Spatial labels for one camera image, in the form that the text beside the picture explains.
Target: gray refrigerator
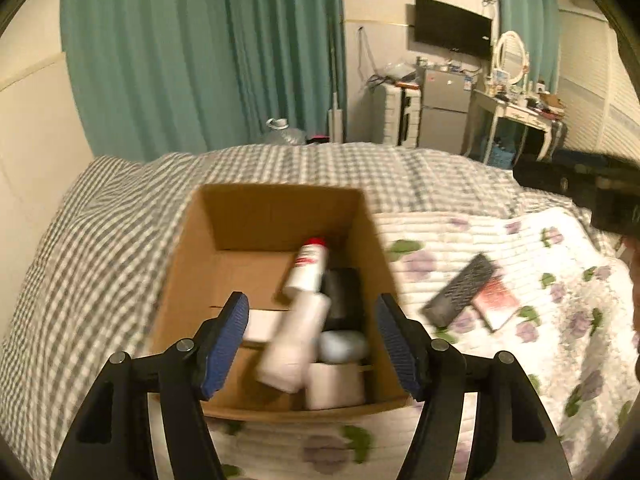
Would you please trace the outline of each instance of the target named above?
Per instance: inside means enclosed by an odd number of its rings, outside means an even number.
[[[464,74],[425,70],[418,147],[462,154],[470,99]]]

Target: vanity table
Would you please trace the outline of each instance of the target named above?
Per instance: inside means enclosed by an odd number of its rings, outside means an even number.
[[[551,146],[552,140],[552,121],[550,119],[542,117],[539,114],[535,113],[535,111],[529,110],[528,108],[520,107],[513,103],[507,103],[500,99],[496,99],[495,97],[491,97],[479,90],[474,90],[472,95],[471,107],[474,106],[480,107],[493,114],[491,129],[489,130],[489,140],[484,150],[484,157],[482,158],[483,164],[486,164],[489,161],[491,148],[494,145],[495,129],[498,125],[498,119],[500,118],[505,118],[510,121],[525,125],[524,133],[522,134],[522,140],[520,141],[520,146],[518,147],[518,153],[516,154],[514,164],[522,154],[522,149],[524,147],[525,141],[527,140],[527,133],[529,128],[541,130],[544,133],[545,139],[542,143],[542,149],[540,149],[540,152],[538,153],[538,160],[542,160],[544,158],[546,152],[548,152],[549,147]],[[466,149],[466,156],[469,156],[469,153],[471,152],[471,145],[472,143],[470,142],[468,148]]]

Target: water bottle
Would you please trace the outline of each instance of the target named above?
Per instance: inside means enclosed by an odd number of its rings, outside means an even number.
[[[280,146],[304,146],[306,134],[297,128],[290,128],[286,119],[274,119],[267,121],[268,132],[264,140],[265,144],[277,144]]]

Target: blue gripper pad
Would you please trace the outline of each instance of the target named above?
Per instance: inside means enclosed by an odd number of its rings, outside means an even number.
[[[378,330],[402,389],[415,400],[424,400],[428,371],[428,334],[419,322],[404,316],[390,294],[381,294],[378,297],[375,311]]]
[[[233,292],[212,327],[200,342],[196,380],[200,399],[209,400],[222,388],[249,321],[249,300],[242,292]]]

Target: cardboard box on table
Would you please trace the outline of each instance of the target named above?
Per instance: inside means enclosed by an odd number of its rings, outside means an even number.
[[[194,193],[168,269],[152,334],[162,352],[195,334],[203,320],[235,291],[251,308],[287,310],[281,288],[308,238],[323,236],[330,265],[358,269],[366,310],[370,366],[364,372],[367,404],[350,408],[304,409],[304,389],[289,395],[255,379],[262,349],[241,346],[225,386],[202,403],[205,415],[234,420],[304,422],[383,412],[404,406],[407,396],[396,378],[373,316],[382,292],[396,294],[385,254],[356,189],[266,184],[211,184]]]

